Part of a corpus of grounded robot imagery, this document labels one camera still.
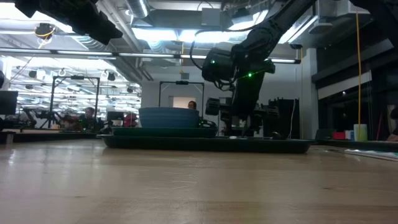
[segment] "desk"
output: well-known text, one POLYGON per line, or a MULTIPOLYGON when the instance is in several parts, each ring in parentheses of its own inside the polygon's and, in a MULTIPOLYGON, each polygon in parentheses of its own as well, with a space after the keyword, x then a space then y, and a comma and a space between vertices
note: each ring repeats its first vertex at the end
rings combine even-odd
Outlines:
POLYGON ((0 149, 2 224, 396 223, 398 163, 307 154, 106 149, 102 140, 0 149))

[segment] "green tray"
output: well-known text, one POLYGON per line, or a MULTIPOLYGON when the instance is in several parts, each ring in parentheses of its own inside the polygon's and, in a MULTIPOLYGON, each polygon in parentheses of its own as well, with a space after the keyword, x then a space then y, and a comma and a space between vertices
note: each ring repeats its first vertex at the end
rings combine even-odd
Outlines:
POLYGON ((115 136, 213 138, 217 129, 211 128, 112 128, 115 136))
POLYGON ((228 138, 159 138, 99 135, 110 148, 179 151, 306 153, 313 141, 228 138))

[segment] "red object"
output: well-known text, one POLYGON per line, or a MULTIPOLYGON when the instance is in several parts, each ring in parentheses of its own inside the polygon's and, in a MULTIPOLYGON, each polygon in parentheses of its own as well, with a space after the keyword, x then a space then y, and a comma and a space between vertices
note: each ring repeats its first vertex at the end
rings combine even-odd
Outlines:
POLYGON ((333 139, 345 140, 346 139, 346 133, 333 133, 333 139))
POLYGON ((124 117, 124 127, 135 127, 137 126, 137 115, 135 113, 131 113, 124 117))

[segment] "red box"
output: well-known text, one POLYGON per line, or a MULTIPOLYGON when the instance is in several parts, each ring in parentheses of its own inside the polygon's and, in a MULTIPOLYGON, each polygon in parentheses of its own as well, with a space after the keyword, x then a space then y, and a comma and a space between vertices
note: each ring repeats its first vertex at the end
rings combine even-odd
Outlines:
POLYGON ((333 139, 345 140, 346 139, 346 133, 333 133, 333 139))

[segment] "blue bowl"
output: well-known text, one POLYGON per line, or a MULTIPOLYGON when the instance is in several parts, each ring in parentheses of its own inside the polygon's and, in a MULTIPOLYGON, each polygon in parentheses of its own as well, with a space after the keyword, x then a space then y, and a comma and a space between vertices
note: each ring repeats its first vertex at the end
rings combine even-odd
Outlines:
POLYGON ((183 108, 141 108, 143 128, 197 128, 199 111, 183 108))

